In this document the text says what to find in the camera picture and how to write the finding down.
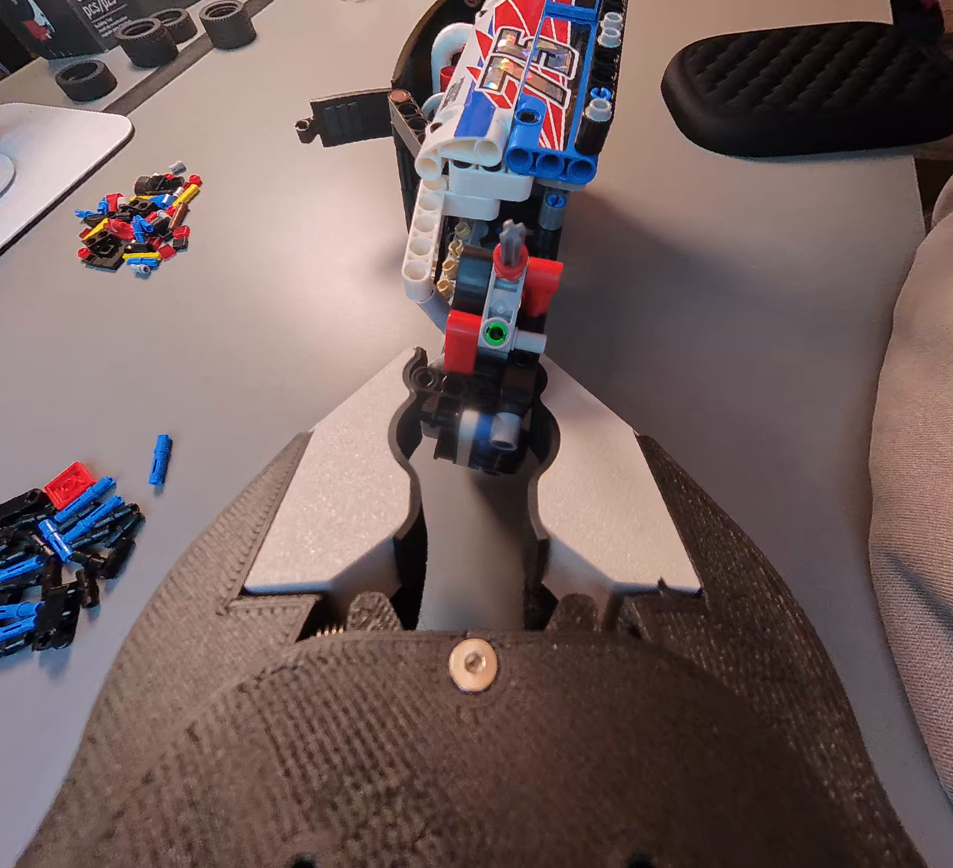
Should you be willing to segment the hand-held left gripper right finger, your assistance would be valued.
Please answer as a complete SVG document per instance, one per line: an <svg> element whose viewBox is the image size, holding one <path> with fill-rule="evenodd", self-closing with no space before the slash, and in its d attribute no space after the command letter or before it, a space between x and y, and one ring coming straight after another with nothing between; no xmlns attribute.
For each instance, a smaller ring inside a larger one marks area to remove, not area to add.
<svg viewBox="0 0 953 868"><path fill-rule="evenodd" d="M542 626L553 601L586 595L600 621L629 594L696 595L700 581L637 433L542 357L529 449L525 620Z"/></svg>

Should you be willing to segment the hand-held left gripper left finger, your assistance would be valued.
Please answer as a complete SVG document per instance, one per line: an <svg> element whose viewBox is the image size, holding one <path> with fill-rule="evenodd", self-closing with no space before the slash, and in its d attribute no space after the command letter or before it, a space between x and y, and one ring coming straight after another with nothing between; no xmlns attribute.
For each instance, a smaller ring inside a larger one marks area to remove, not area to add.
<svg viewBox="0 0 953 868"><path fill-rule="evenodd" d="M397 358L316 424L245 578L251 594L319 592L344 614L363 592L419 620L426 527L410 457L421 443L408 386L421 348Z"/></svg>

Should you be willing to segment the lego race car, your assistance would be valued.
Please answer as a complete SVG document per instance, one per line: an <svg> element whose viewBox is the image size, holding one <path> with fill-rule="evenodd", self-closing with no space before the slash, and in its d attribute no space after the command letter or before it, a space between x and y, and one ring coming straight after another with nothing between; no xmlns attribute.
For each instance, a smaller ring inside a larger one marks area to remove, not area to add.
<svg viewBox="0 0 953 868"><path fill-rule="evenodd" d="M563 265L569 195L594 180L628 0L462 0L413 32L390 88L314 100L324 147L392 136L409 298L444 335L411 372L435 457L518 469Z"/></svg>

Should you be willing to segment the white book stand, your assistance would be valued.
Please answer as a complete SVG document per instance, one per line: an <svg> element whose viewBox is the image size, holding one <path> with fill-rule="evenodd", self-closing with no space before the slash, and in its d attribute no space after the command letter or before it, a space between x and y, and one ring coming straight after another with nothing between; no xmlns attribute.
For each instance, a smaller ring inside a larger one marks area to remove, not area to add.
<svg viewBox="0 0 953 868"><path fill-rule="evenodd" d="M1 247L127 143L123 115L28 103L1 105Z"/></svg>

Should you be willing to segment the pile of blue lego pieces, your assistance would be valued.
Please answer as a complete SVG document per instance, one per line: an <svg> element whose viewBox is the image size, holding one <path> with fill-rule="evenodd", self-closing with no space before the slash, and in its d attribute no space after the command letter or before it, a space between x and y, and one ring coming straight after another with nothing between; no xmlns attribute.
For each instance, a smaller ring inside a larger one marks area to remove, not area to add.
<svg viewBox="0 0 953 868"><path fill-rule="evenodd" d="M80 461L1 503L1 656L72 645L81 612L118 578L146 524Z"/></svg>

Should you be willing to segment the pile of mixed lego pieces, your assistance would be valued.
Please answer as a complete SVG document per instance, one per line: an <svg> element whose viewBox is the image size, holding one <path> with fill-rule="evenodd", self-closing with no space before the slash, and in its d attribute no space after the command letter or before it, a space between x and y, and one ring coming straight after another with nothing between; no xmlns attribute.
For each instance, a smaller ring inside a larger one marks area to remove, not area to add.
<svg viewBox="0 0 953 868"><path fill-rule="evenodd" d="M150 278L190 248L189 213L202 185L200 175L178 162L139 176L130 195L108 194L94 209L78 209L77 258L87 268L114 272L125 267L137 279Z"/></svg>

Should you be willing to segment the person's torso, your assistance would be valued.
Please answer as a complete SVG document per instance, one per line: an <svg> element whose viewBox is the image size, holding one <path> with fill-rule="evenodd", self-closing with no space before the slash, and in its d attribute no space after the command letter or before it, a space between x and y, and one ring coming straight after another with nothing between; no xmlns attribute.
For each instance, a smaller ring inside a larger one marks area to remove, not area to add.
<svg viewBox="0 0 953 868"><path fill-rule="evenodd" d="M952 797L952 181L899 293L869 452L869 563L901 683Z"/></svg>

